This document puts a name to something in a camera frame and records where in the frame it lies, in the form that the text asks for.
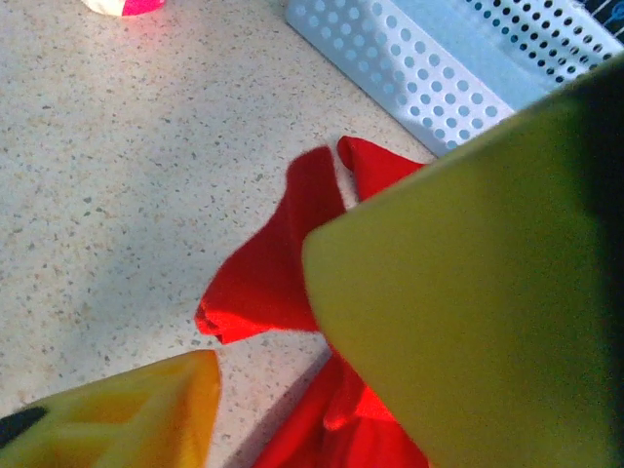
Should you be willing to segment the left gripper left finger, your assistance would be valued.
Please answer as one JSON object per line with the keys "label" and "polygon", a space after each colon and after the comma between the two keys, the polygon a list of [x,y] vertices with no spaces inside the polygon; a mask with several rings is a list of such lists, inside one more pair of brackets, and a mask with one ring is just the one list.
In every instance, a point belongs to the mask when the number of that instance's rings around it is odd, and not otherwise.
{"label": "left gripper left finger", "polygon": [[56,393],[0,418],[0,468],[206,468],[219,398],[212,350]]}

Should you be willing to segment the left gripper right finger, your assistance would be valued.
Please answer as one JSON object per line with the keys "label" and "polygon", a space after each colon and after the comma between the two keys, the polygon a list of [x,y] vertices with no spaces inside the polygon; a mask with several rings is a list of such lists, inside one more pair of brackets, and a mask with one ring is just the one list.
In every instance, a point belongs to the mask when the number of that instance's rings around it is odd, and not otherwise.
{"label": "left gripper right finger", "polygon": [[314,230],[303,265],[435,468],[624,468],[624,53]]}

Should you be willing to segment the red t-shirt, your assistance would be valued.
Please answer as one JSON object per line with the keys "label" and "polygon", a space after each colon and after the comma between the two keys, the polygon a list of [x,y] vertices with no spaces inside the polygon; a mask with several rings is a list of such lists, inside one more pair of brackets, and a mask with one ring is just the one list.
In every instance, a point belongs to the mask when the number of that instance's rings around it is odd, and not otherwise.
{"label": "red t-shirt", "polygon": [[[198,330],[222,344],[263,332],[317,332],[303,279],[302,245],[346,213],[336,164],[351,172],[360,201],[420,169],[368,140],[343,136],[286,172],[268,222],[220,266],[195,314]],[[432,468],[376,394],[332,354],[252,468]]]}

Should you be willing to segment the white perforated plastic basket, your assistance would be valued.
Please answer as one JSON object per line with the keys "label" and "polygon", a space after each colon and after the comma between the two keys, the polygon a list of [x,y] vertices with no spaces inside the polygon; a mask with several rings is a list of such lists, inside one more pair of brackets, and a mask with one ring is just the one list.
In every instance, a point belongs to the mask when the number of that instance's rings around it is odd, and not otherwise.
{"label": "white perforated plastic basket", "polygon": [[624,53],[624,0],[289,0],[286,19],[437,156]]}

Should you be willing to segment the pink lidded cup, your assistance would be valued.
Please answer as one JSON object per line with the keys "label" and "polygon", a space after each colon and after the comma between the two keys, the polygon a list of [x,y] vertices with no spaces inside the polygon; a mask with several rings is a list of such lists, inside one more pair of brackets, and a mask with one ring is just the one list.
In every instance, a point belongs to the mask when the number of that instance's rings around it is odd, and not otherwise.
{"label": "pink lidded cup", "polygon": [[162,9],[167,0],[80,0],[91,11],[109,17],[134,17]]}

